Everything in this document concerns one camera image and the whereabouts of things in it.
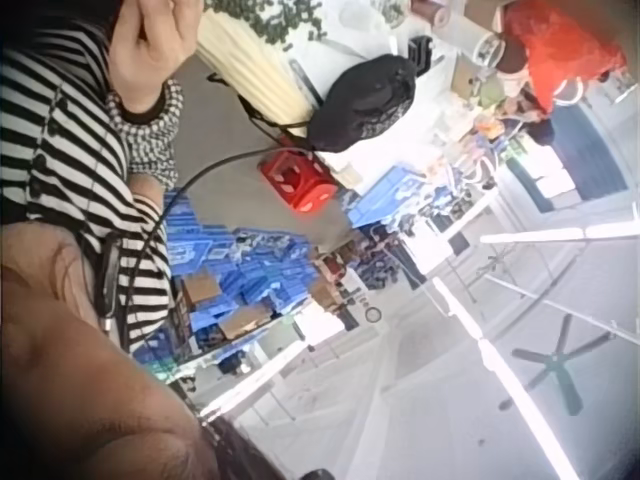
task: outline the black pouch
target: black pouch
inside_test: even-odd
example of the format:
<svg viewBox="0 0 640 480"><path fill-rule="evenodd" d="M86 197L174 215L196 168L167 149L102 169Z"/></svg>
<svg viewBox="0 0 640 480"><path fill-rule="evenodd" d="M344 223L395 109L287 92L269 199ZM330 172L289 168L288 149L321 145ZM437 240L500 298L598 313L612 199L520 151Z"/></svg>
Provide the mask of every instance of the black pouch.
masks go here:
<svg viewBox="0 0 640 480"><path fill-rule="evenodd" d="M342 152L387 131L411 107L416 67L383 55L345 71L309 122L307 140L322 152Z"/></svg>

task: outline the spool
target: spool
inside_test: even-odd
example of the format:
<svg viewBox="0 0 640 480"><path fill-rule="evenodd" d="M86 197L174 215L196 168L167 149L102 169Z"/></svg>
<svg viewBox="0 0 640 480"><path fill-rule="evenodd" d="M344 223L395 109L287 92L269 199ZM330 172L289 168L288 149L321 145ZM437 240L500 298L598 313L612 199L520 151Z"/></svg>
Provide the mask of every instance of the spool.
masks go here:
<svg viewBox="0 0 640 480"><path fill-rule="evenodd" d="M450 12L448 22L434 27L433 33L481 67L494 68L504 53L504 41L497 34L456 12Z"/></svg>
<svg viewBox="0 0 640 480"><path fill-rule="evenodd" d="M413 13L431 24L433 28L444 28L451 18L451 10L431 0L413 2Z"/></svg>

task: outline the cardboard box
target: cardboard box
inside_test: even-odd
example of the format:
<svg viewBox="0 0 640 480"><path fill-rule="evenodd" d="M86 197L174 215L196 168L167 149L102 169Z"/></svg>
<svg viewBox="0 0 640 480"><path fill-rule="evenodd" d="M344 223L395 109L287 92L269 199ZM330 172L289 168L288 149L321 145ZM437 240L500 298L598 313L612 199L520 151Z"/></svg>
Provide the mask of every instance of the cardboard box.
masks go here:
<svg viewBox="0 0 640 480"><path fill-rule="evenodd" d="M271 319L271 310L258 304L250 307L240 307L228 320L218 324L228 340L233 340L240 335L251 332Z"/></svg>
<svg viewBox="0 0 640 480"><path fill-rule="evenodd" d="M196 304L215 298L222 293L218 281L206 267L196 273L185 275L182 277L182 283L189 310L192 310Z"/></svg>
<svg viewBox="0 0 640 480"><path fill-rule="evenodd" d="M311 297L318 305L326 311L332 311L342 304L342 297L338 289L324 277L319 277L313 285L311 285L309 293L311 293Z"/></svg>

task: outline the hand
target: hand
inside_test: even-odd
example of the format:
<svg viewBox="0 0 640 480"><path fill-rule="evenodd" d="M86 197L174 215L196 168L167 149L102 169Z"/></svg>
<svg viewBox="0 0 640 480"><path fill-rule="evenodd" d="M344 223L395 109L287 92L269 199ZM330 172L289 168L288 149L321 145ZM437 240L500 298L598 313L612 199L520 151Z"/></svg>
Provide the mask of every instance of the hand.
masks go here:
<svg viewBox="0 0 640 480"><path fill-rule="evenodd" d="M196 50L203 0L124 0L109 50L111 85L132 113L151 109Z"/></svg>

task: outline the black cable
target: black cable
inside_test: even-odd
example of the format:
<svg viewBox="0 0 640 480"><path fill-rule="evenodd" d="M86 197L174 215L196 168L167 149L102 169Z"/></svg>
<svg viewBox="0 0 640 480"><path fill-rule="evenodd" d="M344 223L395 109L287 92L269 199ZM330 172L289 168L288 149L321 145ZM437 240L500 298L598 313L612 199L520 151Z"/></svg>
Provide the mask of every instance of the black cable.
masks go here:
<svg viewBox="0 0 640 480"><path fill-rule="evenodd" d="M158 220L156 221L155 225L151 229L151 232L149 232L149 235L147 236L146 240L142 245L142 248L140 249L140 252L138 253L138 257L136 258L136 263L134 264L133 270L131 272L131 276L129 277L129 287L127 288L127 296L125 297L124 312L123 312L123 315L118 316L118 319L117 319L119 323L118 333L120 336L120 346L126 353L129 353L129 324L127 321L129 318L129 307L131 306L131 300L133 298L134 283L135 283L136 277L138 276L138 272L140 270L142 257L149 249L152 239L156 236L156 233L158 233L158 230L160 229L160 227L162 226L166 218L169 216L169 213L171 213L171 210L173 209L175 204L178 202L178 200L199 180L201 180L207 174L213 172L214 170L217 170L220 167L224 167L225 165L229 165L230 163L236 162L238 160L245 160L248 158L262 156L269 153L278 153L278 152L286 152L286 151L304 153L309 156L313 154L311 150L307 148L300 148L300 147L270 147L270 148L263 148L260 150L253 150L250 152L239 153L237 155L232 155L230 157L224 158L219 162L207 165L198 173L196 173L193 177L191 177L182 187L178 189L178 191L175 193L171 201L164 208L162 215L160 215L160 218L158 218Z"/></svg>

